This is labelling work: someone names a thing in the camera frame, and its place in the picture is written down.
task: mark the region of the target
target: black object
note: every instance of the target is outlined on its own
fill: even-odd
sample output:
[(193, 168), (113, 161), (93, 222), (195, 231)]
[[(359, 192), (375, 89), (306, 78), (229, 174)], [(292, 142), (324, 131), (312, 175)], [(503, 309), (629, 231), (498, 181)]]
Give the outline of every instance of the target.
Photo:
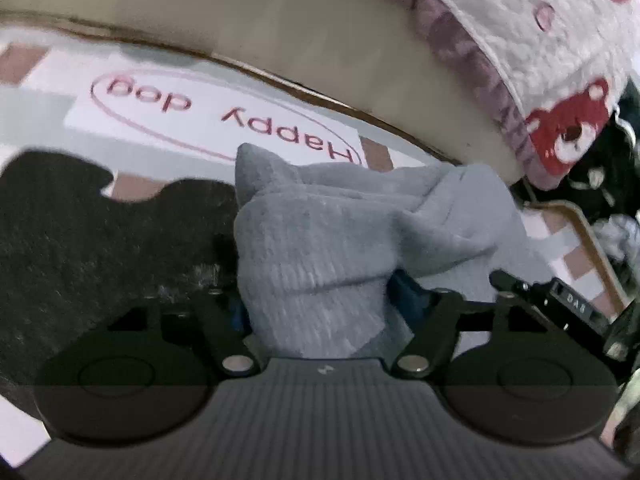
[[(142, 356), (147, 361), (165, 352), (165, 344), (176, 351), (189, 349), (207, 377), (206, 384), (198, 376), (192, 386), (208, 388), (210, 398), (201, 407), (185, 403), (185, 420), (178, 428), (87, 438), (77, 430), (68, 434), (67, 422), (61, 420), (65, 417), (55, 413), (60, 406), (47, 403), (50, 397), (42, 384), (38, 405), (45, 399), (44, 418), (56, 437), (19, 472), (26, 480), (481, 480), (522, 478), (524, 472), (530, 480), (622, 480), (630, 473), (597, 441), (616, 397), (614, 377), (602, 362), (525, 303), (467, 302), (455, 292), (423, 291), (408, 280), (398, 272), (390, 282), (390, 296), (411, 303), (399, 307), (415, 321), (415, 337), (391, 374), (375, 359), (274, 358), (261, 373), (237, 378), (220, 366), (230, 353), (250, 357), (233, 329), (228, 294), (183, 304), (136, 304), (84, 336), (92, 341), (81, 339), (61, 352), (45, 366), (42, 382), (60, 383), (59, 370), (68, 377), (65, 363), (79, 370), (87, 357), (78, 354), (87, 353), (86, 348), (97, 351), (91, 346), (108, 341), (109, 332), (117, 337), (129, 332), (140, 341), (161, 336), (150, 345), (158, 352)], [(211, 317), (200, 318), (203, 314)], [(458, 334), (467, 330), (490, 330), (492, 339), (452, 359)], [(121, 347), (110, 351), (122, 355)], [(412, 356), (428, 359), (423, 370), (427, 380), (407, 372), (407, 363), (420, 362)], [(180, 357), (162, 366), (187, 362)], [(523, 376), (531, 370), (536, 372), (533, 382), (530, 374)], [(125, 382), (140, 386), (132, 378)], [(104, 387), (94, 377), (91, 388), (96, 386)], [(100, 402), (113, 401), (96, 398), (97, 410)], [(164, 420), (161, 406), (138, 408)], [(117, 411), (111, 414), (127, 423)], [(133, 444), (131, 437), (145, 441), (127, 445)]]
[[(78, 442), (146, 440), (191, 418), (227, 376), (255, 374), (254, 357), (230, 330), (227, 295), (188, 303), (138, 303), (47, 361), (35, 398), (50, 431)], [(248, 370), (226, 370), (229, 356)]]
[(124, 304), (181, 301), (217, 274), (222, 285), (235, 278), (232, 186), (183, 180), (120, 203), (100, 194), (112, 179), (46, 152), (25, 152), (2, 172), (0, 395), (32, 416), (39, 368)]
[(2, 480), (24, 480), (24, 477), (13, 469), (2, 455), (0, 455), (0, 478)]
[(612, 324), (607, 317), (559, 278), (548, 283), (529, 284), (503, 270), (490, 275), (492, 285), (517, 294), (533, 304), (547, 319), (562, 328), (578, 344), (602, 361), (625, 383), (638, 369), (640, 313), (631, 306)]
[[(492, 283), (516, 290), (523, 285), (502, 272), (492, 274)], [(547, 297), (561, 301), (558, 283), (545, 286)], [(428, 313), (396, 359), (394, 372), (429, 378), (467, 423), (530, 446), (560, 444), (604, 428), (617, 397), (613, 373), (526, 303), (470, 302), (447, 292), (423, 306)], [(572, 312), (574, 306), (545, 309)], [(578, 313), (584, 315), (580, 308)], [(459, 333), (479, 331), (491, 331), (490, 341), (451, 360)], [(430, 364), (417, 374), (401, 366), (403, 357), (415, 355)]]

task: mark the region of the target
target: gray knit fabric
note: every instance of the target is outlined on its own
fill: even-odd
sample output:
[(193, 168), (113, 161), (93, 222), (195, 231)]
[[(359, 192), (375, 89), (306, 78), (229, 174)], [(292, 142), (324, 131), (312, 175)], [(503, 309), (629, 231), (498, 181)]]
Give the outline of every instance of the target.
[(244, 144), (236, 193), (239, 289), (270, 355), (392, 358), (411, 338), (385, 299), (399, 267), (477, 301), (494, 299), (488, 275), (499, 267), (551, 278), (487, 166), (300, 167)]

